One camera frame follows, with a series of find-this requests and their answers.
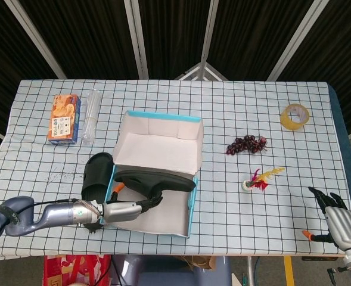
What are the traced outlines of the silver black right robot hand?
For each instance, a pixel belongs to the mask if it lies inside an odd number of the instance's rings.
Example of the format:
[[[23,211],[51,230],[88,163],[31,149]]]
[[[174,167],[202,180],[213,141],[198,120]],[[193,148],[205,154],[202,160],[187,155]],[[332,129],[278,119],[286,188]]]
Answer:
[[[351,250],[351,210],[349,210],[343,199],[335,194],[324,194],[322,191],[309,187],[309,191],[314,195],[322,210],[327,226],[328,233],[314,235],[307,230],[302,234],[313,242],[333,243],[342,251]]]

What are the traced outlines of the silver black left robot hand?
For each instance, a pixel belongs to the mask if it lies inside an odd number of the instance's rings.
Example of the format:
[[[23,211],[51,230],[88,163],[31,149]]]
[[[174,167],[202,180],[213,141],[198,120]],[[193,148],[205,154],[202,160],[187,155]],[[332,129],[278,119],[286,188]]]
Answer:
[[[119,201],[118,196],[120,191],[125,188],[124,183],[119,183],[115,186],[111,193],[111,198],[102,203],[102,218],[105,223],[132,221],[138,218],[141,214],[158,206],[163,199],[163,192],[159,191],[152,197],[141,201]]]

